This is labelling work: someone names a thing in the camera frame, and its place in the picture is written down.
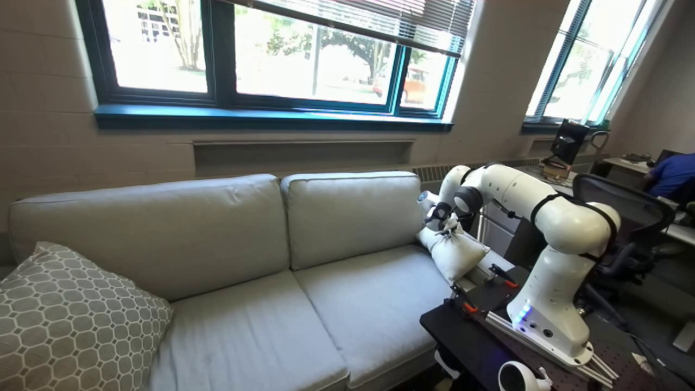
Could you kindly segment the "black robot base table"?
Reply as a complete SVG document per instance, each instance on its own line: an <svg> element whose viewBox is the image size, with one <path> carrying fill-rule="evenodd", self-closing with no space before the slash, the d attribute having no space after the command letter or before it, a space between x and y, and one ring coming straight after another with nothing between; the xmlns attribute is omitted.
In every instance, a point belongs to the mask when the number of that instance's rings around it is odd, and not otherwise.
<svg viewBox="0 0 695 391"><path fill-rule="evenodd" d="M467 299L445 297L419 318L442 362L458 373L449 391L497 391L497 370L505 360L527 365L534 375L544 370L553 391L695 391L656 358L639 362L644 348L604 318L590 318L589 327L596 355L618 373L609 389L544 358L483 322L483 312L498 308L509 295L505 283L481 283Z"/></svg>

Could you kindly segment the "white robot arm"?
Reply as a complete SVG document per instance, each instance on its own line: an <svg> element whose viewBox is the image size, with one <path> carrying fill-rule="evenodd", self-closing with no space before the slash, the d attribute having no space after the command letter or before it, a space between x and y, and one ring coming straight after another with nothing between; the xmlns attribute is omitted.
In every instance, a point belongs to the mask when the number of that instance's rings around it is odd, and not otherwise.
<svg viewBox="0 0 695 391"><path fill-rule="evenodd" d="M438 194L422 194L421 203L426 221L419 241L446 283L456 283L485 257L485 248L462 231L456 209L478 210L483 203L497 203L527 220L543 235L544 248L505 304L504 328L563 362L579 365L593 358L590 333L572 297L621 223L613 207L575 205L552 184L498 163L456 165Z"/></svg>

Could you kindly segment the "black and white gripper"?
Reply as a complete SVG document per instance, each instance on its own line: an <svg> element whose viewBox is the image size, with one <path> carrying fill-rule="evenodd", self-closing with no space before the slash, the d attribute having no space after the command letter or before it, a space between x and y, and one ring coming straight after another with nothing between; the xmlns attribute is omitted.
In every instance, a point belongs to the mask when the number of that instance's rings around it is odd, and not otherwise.
<svg viewBox="0 0 695 391"><path fill-rule="evenodd" d="M440 201L437 194L422 191L421 205L426 209L426 229L438 235L451 235L459 226L462 203L458 198Z"/></svg>

